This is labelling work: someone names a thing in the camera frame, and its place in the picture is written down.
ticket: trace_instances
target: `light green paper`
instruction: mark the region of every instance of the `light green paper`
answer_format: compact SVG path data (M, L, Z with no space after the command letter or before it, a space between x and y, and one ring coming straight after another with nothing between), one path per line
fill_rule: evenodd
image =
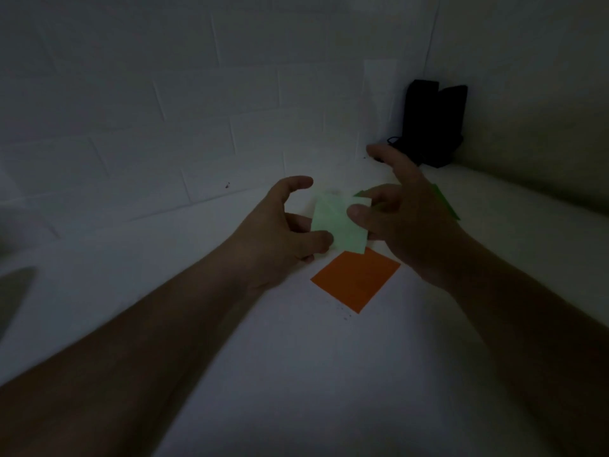
M320 194L315 205L311 231L330 231L334 236L333 249L364 253L368 231L356 225L346 215L346 209L359 203L369 207L372 199L336 194Z

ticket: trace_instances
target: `hand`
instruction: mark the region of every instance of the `hand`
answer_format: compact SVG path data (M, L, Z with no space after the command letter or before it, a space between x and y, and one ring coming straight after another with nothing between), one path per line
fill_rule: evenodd
M326 253L332 245L329 232L309 232L310 218L285 213L290 194L312 185L308 176L280 180L220 246L234 260L248 290L278 284L298 263L313 261L314 253Z
M456 264L456 252L467 245L469 236L406 155L383 144L369 145L367 152L393 168L401 185L365 191L360 196L372 199L372 208L352 205L347 215L370 231L370 239L385 241L423 279L442 286L442 271Z

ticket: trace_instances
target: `black object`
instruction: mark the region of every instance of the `black object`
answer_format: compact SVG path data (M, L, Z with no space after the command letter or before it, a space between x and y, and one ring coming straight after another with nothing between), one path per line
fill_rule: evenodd
M415 80L406 91L402 137L387 142L406 154L417 166L440 168L453 160L463 142L461 128L467 101L467 86L438 91L440 84Z

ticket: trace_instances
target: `orange paper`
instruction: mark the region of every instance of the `orange paper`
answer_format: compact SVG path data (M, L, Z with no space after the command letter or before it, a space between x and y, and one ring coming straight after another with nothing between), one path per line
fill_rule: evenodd
M400 263L366 247L362 255L341 253L311 281L359 314L399 267Z

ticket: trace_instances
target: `paper square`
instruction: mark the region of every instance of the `paper square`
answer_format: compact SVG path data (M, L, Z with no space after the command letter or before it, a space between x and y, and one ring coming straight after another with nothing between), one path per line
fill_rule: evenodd
M333 249L363 253L368 240L368 231L356 225L346 215L346 209L354 203L369 207L372 199L320 194L313 213L311 231L330 231L334 236L331 247Z
M341 253L311 282L359 314L399 267L400 263L366 247L362 255Z

